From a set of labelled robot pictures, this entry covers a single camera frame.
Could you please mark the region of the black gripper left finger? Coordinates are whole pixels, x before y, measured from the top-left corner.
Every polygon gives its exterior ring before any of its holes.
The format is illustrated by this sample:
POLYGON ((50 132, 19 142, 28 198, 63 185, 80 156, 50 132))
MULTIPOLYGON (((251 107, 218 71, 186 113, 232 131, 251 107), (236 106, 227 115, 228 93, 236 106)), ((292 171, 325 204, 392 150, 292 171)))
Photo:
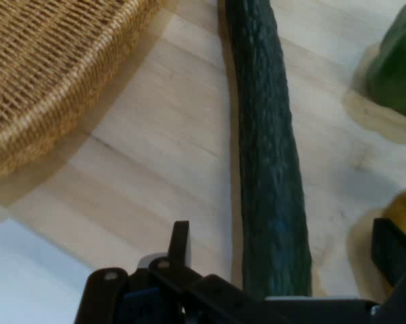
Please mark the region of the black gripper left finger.
POLYGON ((283 323, 284 318, 217 275, 186 266, 189 223, 177 221, 166 256, 128 274, 121 268, 87 279, 77 323, 283 323))

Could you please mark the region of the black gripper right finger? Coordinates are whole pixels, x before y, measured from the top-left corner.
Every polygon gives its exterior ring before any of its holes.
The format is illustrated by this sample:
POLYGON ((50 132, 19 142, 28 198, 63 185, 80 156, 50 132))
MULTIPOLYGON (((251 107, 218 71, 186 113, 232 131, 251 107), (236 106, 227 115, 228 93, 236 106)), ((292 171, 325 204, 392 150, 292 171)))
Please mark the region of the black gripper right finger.
POLYGON ((371 257, 393 291, 372 311, 374 323, 406 323, 406 234, 391 220, 373 222, 371 257))

